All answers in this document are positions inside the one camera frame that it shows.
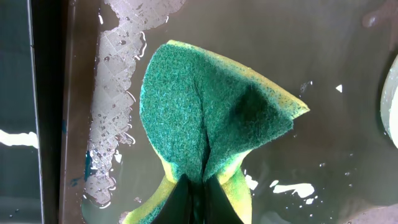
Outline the green yellow sponge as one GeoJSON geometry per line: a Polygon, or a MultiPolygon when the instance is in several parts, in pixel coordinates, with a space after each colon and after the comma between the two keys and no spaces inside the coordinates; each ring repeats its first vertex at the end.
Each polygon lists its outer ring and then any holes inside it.
{"type": "Polygon", "coordinates": [[[212,180],[233,215],[252,221],[241,170],[253,150],[284,135],[308,106],[253,69],[194,45],[170,40],[144,75],[139,114],[164,178],[125,223],[153,223],[183,182],[192,191],[190,222],[205,223],[205,184],[212,180]]]}

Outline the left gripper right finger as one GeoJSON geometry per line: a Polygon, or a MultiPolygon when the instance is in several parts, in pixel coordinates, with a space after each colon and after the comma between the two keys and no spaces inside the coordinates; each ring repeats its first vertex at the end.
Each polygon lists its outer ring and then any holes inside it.
{"type": "Polygon", "coordinates": [[[216,178],[205,182],[205,224],[243,224],[216,178]]]}

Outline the white plate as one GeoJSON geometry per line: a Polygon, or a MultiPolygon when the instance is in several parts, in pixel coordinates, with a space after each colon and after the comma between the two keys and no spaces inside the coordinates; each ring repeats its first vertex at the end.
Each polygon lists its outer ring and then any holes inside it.
{"type": "Polygon", "coordinates": [[[397,57],[392,63],[384,82],[380,115],[387,135],[397,147],[397,57]]]}

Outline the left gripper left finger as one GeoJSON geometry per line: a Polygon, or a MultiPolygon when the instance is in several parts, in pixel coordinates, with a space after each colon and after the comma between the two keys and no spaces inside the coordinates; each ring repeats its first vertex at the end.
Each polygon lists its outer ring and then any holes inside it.
{"type": "Polygon", "coordinates": [[[192,208],[190,180],[183,174],[151,224],[190,224],[192,208]]]}

